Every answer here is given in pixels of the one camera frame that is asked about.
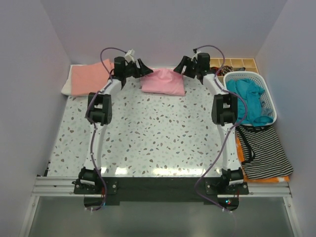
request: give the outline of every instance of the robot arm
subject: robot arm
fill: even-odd
[[[192,58],[184,56],[180,64],[174,69],[175,72],[195,78],[214,95],[212,107],[212,121],[217,125],[222,146],[221,185],[230,186],[243,183],[243,172],[237,156],[235,128],[233,124],[237,119],[237,97],[224,90],[217,76],[211,74],[209,68],[210,56],[194,49]]]
[[[102,92],[98,93],[96,97],[95,93],[90,93],[88,96],[88,107],[91,102],[92,106],[89,108],[87,116],[94,124],[91,123],[90,125],[89,147],[83,168],[79,173],[79,178],[74,182],[76,186],[93,186],[94,189],[96,189],[95,191],[100,189],[101,183],[96,168],[101,172],[103,139],[107,126],[112,120],[112,96],[115,96],[123,89],[126,78],[140,78],[153,72],[153,70],[144,65],[141,59],[137,59],[137,61],[134,60],[134,52],[135,51],[131,49],[124,57],[116,57],[114,59],[114,75],[112,75],[112,80],[108,81],[108,84],[100,90]],[[91,150],[94,153],[95,166],[91,160]]]

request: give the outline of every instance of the white wall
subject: white wall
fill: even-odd
[[[277,132],[294,174],[290,187],[306,237],[316,225],[316,1],[288,0],[256,62],[277,108]]]
[[[0,232],[16,237],[56,136],[70,61],[39,0],[2,1],[0,31]]]
[[[97,62],[102,48],[116,46],[134,48],[146,65],[171,66],[204,44],[220,47],[227,56],[254,57],[286,0],[41,2],[74,63]]]

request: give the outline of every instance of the plastic basket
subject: plastic basket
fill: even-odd
[[[265,102],[264,108],[269,108],[272,110],[269,116],[273,117],[273,122],[267,123],[266,126],[273,124],[277,119],[277,112],[276,112],[275,105],[273,104],[267,84],[265,80],[263,79],[263,77],[257,73],[247,72],[247,71],[227,73],[223,79],[225,88],[226,88],[226,82],[230,80],[239,80],[239,79],[250,79],[254,81],[258,86],[264,88],[265,92],[261,95],[260,98]]]

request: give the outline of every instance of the striped cloth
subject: striped cloth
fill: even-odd
[[[249,179],[287,176],[293,172],[273,126],[240,125],[236,134],[244,155],[241,164]]]

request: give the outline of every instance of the pink towel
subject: pink towel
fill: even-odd
[[[184,96],[183,76],[172,69],[160,68],[141,79],[143,92]]]
[[[109,59],[103,62],[109,71],[114,68]],[[97,92],[108,83],[109,79],[109,74],[101,62],[85,66],[73,66],[71,73],[71,95],[73,96]]]

